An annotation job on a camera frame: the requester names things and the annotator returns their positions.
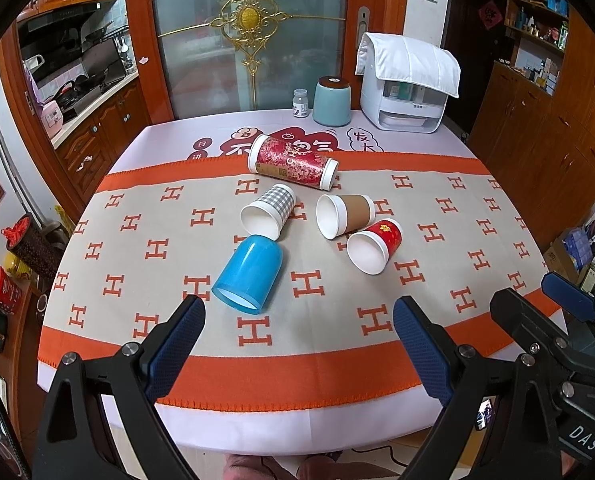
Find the blue plastic cup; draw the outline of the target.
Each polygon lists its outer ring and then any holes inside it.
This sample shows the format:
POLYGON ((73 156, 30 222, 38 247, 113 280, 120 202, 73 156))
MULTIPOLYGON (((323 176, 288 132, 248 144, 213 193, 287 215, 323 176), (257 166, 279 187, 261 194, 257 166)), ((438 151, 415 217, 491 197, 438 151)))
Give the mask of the blue plastic cup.
POLYGON ((250 235, 229 259, 212 287, 213 294, 232 309, 261 314, 282 266, 282 249, 274 240, 250 235))

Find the red paper cup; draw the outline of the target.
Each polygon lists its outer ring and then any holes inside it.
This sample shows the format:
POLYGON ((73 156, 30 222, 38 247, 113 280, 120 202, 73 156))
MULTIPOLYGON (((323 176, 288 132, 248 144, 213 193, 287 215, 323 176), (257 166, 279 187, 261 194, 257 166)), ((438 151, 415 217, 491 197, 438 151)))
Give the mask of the red paper cup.
POLYGON ((394 219, 383 219, 354 233, 347 241, 346 251, 358 270, 378 275, 384 271, 402 240, 399 223, 394 219))

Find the grey checked paper cup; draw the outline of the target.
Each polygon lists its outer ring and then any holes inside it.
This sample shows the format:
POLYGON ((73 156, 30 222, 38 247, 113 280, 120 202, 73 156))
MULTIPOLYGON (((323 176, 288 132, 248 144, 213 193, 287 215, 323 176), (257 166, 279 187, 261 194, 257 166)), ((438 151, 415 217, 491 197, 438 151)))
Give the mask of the grey checked paper cup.
POLYGON ((296 206, 296 193, 286 184, 275 184, 260 198, 244 206, 240 220, 251 235, 278 240, 284 225, 296 206))

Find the cardboard box with items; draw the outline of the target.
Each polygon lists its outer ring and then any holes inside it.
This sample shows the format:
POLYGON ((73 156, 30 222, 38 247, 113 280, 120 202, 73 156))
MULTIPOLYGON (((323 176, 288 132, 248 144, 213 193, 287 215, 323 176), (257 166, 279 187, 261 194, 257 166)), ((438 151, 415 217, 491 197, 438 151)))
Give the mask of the cardboard box with items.
POLYGON ((567 229, 544 253, 547 268, 590 295, 595 293, 595 219, 567 229))

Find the red round tin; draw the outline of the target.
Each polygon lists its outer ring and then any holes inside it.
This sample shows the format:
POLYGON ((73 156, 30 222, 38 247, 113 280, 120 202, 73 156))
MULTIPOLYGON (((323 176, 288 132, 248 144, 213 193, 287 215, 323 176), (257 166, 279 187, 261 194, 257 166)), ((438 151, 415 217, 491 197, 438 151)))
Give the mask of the red round tin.
POLYGON ((0 266, 0 310, 8 315, 16 314, 22 306, 22 297, 22 289, 0 266))

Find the orange beige H table runner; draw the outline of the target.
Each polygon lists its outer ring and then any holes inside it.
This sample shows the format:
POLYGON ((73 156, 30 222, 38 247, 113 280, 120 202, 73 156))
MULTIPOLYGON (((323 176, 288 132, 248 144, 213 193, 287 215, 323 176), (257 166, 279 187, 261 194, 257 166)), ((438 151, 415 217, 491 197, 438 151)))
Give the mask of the orange beige H table runner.
POLYGON ((488 305, 512 288, 544 314, 546 263, 522 217, 480 160, 339 153, 339 193, 363 194, 401 245, 384 270, 356 268, 346 240, 316 224, 319 192, 296 189, 282 263, 261 312, 224 304, 217 280, 247 231, 240 211, 270 189, 242 156, 114 171, 78 221, 49 296, 38 358, 110 356, 144 340, 186 296, 206 327, 166 403, 214 412, 331 408, 415 387, 392 310, 415 298, 459 344, 489 356, 510 344, 488 305))

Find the wooden shelf cabinet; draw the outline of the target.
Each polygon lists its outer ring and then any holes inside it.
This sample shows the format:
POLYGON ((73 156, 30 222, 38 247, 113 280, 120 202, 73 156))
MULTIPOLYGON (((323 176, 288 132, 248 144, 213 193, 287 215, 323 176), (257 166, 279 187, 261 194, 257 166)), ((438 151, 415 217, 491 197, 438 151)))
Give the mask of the wooden shelf cabinet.
POLYGON ((567 0, 507 0, 505 29, 469 148, 547 249, 595 206, 595 33, 567 0))

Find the dark basket red ornament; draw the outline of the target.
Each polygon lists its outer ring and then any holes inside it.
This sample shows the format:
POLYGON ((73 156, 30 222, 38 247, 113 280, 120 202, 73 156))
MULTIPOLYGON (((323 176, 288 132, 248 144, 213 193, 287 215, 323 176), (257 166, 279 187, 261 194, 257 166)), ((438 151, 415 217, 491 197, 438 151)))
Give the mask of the dark basket red ornament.
POLYGON ((60 255, 40 232, 30 214, 24 214, 13 226, 5 226, 0 232, 6 238, 8 252, 45 280, 55 278, 60 255))

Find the wooden kitchen cabinets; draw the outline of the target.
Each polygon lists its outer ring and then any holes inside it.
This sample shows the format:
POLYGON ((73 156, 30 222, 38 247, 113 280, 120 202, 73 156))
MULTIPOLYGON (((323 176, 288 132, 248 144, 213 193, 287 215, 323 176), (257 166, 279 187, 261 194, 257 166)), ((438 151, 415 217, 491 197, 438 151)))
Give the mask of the wooden kitchen cabinets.
POLYGON ((151 119, 124 0, 31 0, 0 40, 0 78, 32 161, 72 220, 151 119))

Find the white appliance with cloth cover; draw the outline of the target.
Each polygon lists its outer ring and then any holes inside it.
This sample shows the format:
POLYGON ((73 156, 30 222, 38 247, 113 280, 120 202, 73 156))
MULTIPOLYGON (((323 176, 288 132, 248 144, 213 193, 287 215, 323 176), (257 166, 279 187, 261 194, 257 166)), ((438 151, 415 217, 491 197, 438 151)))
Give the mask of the white appliance with cloth cover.
POLYGON ((448 100, 459 96, 461 69, 454 55, 406 36, 363 34, 355 73, 363 78, 363 114, 385 131, 433 133, 448 100))

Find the red patterned cylinder canister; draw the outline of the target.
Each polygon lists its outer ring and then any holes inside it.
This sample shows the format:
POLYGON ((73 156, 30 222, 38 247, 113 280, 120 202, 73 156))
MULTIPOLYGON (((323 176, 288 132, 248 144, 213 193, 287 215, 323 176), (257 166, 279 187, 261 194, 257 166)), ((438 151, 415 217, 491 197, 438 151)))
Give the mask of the red patterned cylinder canister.
POLYGON ((254 140, 247 165, 252 174, 262 174, 320 191, 331 190, 339 168, 337 159, 300 150, 266 134, 254 140))

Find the light blue jar brown lid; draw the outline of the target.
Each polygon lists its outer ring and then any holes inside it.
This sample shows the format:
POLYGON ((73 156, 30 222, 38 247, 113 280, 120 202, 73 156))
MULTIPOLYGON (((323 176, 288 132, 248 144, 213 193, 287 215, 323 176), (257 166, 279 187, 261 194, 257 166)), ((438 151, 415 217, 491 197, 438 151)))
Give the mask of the light blue jar brown lid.
POLYGON ((313 118, 320 125, 343 127, 352 119, 352 88, 346 79, 322 76, 314 96, 313 118))

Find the small white pill bottle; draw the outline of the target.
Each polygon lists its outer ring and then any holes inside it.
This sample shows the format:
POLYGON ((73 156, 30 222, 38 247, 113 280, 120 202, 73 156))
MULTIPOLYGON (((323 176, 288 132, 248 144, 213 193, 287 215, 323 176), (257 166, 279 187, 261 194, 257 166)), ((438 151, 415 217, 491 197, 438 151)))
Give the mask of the small white pill bottle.
POLYGON ((294 89, 292 114, 296 118, 305 118, 309 113, 308 92, 306 89, 294 89))

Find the white printed tablecloth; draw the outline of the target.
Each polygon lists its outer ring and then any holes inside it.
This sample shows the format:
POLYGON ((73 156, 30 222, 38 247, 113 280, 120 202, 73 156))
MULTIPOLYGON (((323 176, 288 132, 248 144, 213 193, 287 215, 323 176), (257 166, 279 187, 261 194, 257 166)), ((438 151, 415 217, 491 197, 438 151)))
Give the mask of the white printed tablecloth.
MULTIPOLYGON (((109 174, 206 158, 242 156, 247 160, 253 140, 261 134, 291 141, 304 150, 334 159, 346 152, 477 159, 446 128, 431 134, 382 131, 371 126, 362 114, 356 114, 348 126, 328 129, 309 119, 296 119, 288 110, 267 110, 149 127, 130 144, 109 174)), ((510 338, 507 347, 490 356, 513 359, 518 352, 510 338)), ((50 386, 57 367, 44 370, 38 359, 37 382, 41 387, 50 386)), ((441 408, 425 393, 419 379, 415 387, 383 398, 302 411, 187 410, 167 404, 166 398, 158 403, 158 411, 177 443, 213 451, 265 455, 311 454, 401 437, 431 426, 441 408)))

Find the frosted glass door gold ornament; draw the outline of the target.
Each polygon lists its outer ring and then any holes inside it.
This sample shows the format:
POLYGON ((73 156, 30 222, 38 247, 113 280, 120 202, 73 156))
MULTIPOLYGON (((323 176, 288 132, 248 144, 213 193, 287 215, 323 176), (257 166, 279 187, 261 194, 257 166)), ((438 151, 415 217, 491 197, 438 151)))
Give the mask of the frosted glass door gold ornament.
POLYGON ((288 108, 343 66, 346 0, 152 0, 175 118, 288 108))

